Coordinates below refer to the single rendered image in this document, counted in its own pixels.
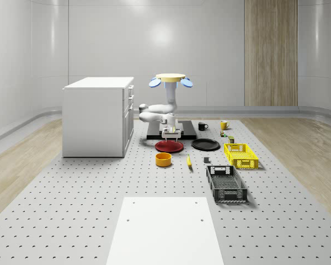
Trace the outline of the white cabinet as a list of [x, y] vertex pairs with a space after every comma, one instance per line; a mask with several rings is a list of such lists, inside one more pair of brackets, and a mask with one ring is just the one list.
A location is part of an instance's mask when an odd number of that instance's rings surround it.
[[86, 77], [63, 89], [62, 155], [124, 157], [134, 125], [133, 77]]

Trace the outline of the drone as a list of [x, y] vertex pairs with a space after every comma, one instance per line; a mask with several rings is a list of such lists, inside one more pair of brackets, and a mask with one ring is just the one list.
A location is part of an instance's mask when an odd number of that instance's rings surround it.
[[161, 73], [153, 77], [149, 83], [150, 87], [159, 86], [161, 82], [180, 82], [183, 86], [192, 87], [193, 83], [184, 74]]

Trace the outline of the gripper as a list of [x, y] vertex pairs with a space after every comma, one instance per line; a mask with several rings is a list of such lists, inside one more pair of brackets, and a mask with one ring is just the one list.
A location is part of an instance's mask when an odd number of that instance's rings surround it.
[[170, 128], [164, 128], [162, 131], [162, 138], [165, 140], [168, 139], [175, 139], [177, 141], [179, 138], [181, 138], [181, 130], [180, 129], [175, 129], [174, 132], [169, 131]]

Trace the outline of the white board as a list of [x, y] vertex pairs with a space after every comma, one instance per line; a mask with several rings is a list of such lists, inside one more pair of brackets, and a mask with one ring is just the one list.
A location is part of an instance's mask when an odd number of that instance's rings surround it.
[[205, 197], [126, 197], [106, 265], [223, 265]]

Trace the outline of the yellow bowl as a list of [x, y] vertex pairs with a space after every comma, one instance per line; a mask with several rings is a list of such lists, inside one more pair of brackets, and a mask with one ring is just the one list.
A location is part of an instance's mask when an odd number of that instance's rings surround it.
[[172, 163], [172, 156], [170, 153], [161, 152], [156, 154], [156, 165], [160, 167], [168, 167]]

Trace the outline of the black plate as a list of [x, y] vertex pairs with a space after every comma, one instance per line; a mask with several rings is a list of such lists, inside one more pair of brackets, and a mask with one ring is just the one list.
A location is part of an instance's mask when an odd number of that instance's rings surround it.
[[215, 151], [220, 148], [220, 144], [212, 139], [196, 139], [191, 145], [193, 148], [201, 151]]

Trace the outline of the yellow basket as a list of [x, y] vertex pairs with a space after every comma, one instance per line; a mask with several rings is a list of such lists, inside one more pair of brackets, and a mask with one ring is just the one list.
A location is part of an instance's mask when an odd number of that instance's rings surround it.
[[247, 144], [224, 144], [224, 153], [236, 168], [258, 168], [258, 157]]

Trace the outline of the dark grey basket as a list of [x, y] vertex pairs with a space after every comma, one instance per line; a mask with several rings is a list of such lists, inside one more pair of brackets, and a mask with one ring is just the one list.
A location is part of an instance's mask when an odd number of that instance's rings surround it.
[[234, 166], [207, 166], [206, 174], [216, 202], [247, 201], [247, 187]]

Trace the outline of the red plate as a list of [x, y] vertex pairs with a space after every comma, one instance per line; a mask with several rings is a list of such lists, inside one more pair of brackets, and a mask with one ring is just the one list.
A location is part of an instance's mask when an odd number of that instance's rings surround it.
[[174, 153], [182, 151], [184, 145], [179, 141], [164, 140], [156, 143], [155, 148], [159, 152]]

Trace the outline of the black stove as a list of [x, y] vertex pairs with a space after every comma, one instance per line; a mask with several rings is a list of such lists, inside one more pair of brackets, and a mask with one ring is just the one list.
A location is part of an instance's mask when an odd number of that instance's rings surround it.
[[[164, 124], [161, 124], [159, 120], [150, 122], [147, 130], [147, 140], [161, 140], [163, 127]], [[176, 128], [181, 129], [180, 139], [195, 140], [197, 138], [191, 120], [177, 120]]]

